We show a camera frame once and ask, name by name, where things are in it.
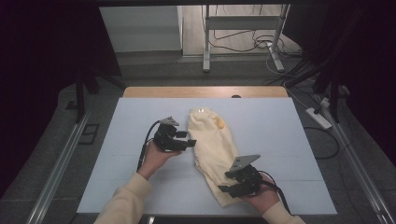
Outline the white power strip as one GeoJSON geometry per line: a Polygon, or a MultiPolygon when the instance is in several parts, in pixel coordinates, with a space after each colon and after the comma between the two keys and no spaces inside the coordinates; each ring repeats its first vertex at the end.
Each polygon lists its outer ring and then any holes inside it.
{"type": "Polygon", "coordinates": [[[313,119],[323,130],[328,130],[332,127],[329,121],[319,114],[319,109],[313,107],[307,108],[305,113],[313,119]]]}

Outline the light blue table mat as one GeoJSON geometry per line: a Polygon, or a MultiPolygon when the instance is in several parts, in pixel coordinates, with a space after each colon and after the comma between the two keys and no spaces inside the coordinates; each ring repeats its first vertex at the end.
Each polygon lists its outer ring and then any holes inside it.
{"type": "MultiPolygon", "coordinates": [[[[293,101],[289,98],[121,98],[116,106],[80,213],[98,213],[135,172],[149,127],[173,117],[186,130],[193,108],[209,108],[228,124],[240,154],[258,155],[254,167],[269,173],[294,215],[333,215],[327,189],[293,101]]],[[[245,202],[221,207],[196,169],[192,149],[170,159],[150,179],[145,202],[151,216],[254,217],[245,202]]]]}

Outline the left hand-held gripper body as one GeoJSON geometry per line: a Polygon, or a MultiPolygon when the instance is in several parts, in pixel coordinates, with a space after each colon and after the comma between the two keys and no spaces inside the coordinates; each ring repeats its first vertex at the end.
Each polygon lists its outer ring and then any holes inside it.
{"type": "Polygon", "coordinates": [[[185,151],[186,149],[174,149],[174,144],[176,140],[181,140],[181,138],[176,138],[178,132],[177,126],[179,123],[172,117],[165,119],[160,119],[155,122],[155,125],[159,124],[157,131],[154,134],[153,142],[162,151],[185,151]]]}

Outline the aluminium rail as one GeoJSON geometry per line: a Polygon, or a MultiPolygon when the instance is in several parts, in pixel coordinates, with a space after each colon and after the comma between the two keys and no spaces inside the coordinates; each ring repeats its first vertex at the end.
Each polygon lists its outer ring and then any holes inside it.
{"type": "Polygon", "coordinates": [[[368,172],[363,167],[363,163],[361,162],[361,159],[353,147],[353,142],[347,136],[346,132],[342,128],[341,123],[335,121],[328,108],[323,109],[323,115],[330,122],[332,129],[335,131],[336,136],[340,140],[346,160],[348,161],[354,175],[360,183],[362,191],[364,192],[369,204],[373,208],[380,224],[396,224],[396,216],[392,214],[374,180],[369,176],[368,172]]]}
{"type": "Polygon", "coordinates": [[[90,115],[91,112],[86,112],[81,120],[73,126],[73,130],[64,144],[25,224],[42,224],[90,115]]]}

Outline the cream baby romper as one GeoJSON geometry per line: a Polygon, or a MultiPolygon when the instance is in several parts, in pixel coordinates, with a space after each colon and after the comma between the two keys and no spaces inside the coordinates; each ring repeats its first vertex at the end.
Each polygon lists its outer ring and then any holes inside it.
{"type": "Polygon", "coordinates": [[[239,156],[227,123],[207,107],[194,108],[189,113],[188,133],[190,138],[196,141],[193,148],[195,167],[205,177],[219,205],[226,207],[239,203],[240,199],[233,198],[219,189],[219,186],[228,187],[235,184],[225,173],[239,156]]]}

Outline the white metal desk frame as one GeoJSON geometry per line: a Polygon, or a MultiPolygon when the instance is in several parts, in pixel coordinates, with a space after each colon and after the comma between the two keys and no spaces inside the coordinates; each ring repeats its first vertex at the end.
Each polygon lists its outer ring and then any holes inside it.
{"type": "Polygon", "coordinates": [[[214,30],[273,30],[274,37],[266,47],[269,49],[270,56],[274,62],[277,72],[284,72],[285,68],[279,59],[277,43],[282,34],[283,26],[287,18],[290,5],[283,5],[278,16],[211,16],[209,5],[205,6],[205,46],[203,51],[203,71],[210,71],[210,47],[209,33],[214,30]]]}

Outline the person's right hand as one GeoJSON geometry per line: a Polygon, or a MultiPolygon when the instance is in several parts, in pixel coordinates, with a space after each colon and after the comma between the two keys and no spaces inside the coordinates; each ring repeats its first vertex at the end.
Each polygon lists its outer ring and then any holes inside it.
{"type": "Polygon", "coordinates": [[[280,201],[276,190],[267,185],[261,185],[256,194],[243,196],[242,200],[254,207],[260,215],[280,201]]]}

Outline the black stand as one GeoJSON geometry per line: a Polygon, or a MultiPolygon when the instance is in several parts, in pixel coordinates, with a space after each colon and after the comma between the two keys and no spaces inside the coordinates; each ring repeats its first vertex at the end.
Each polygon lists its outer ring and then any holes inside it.
{"type": "Polygon", "coordinates": [[[285,87],[291,88],[316,74],[318,74],[318,79],[314,83],[313,91],[314,93],[323,93],[328,87],[330,87],[330,114],[332,119],[336,123],[339,123],[338,98],[340,77],[339,66],[336,64],[334,59],[328,59],[292,81],[286,82],[285,87]]]}
{"type": "Polygon", "coordinates": [[[85,71],[78,70],[76,74],[76,96],[77,96],[77,120],[76,123],[80,123],[82,121],[83,116],[85,115],[85,102],[84,102],[84,88],[87,88],[90,94],[97,94],[100,90],[100,86],[97,77],[104,79],[105,81],[115,85],[121,90],[125,90],[127,86],[121,82],[116,80],[112,76],[108,76],[105,73],[101,72],[98,69],[90,68],[85,71]]]}

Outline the person's left hand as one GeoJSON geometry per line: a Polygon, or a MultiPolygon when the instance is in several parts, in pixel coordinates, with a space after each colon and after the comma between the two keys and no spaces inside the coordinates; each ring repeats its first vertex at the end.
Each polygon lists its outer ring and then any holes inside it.
{"type": "Polygon", "coordinates": [[[180,151],[162,151],[153,141],[150,141],[146,147],[145,159],[137,173],[149,180],[170,158],[180,154],[180,151]]]}

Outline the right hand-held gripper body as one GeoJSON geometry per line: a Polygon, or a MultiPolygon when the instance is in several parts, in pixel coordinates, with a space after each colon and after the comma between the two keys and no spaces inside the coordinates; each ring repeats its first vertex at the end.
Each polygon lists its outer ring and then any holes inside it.
{"type": "Polygon", "coordinates": [[[242,197],[256,193],[261,188],[262,176],[251,163],[260,157],[259,154],[239,156],[234,159],[230,172],[240,171],[242,174],[237,178],[230,178],[237,181],[240,187],[239,192],[227,192],[231,197],[242,197]]]}

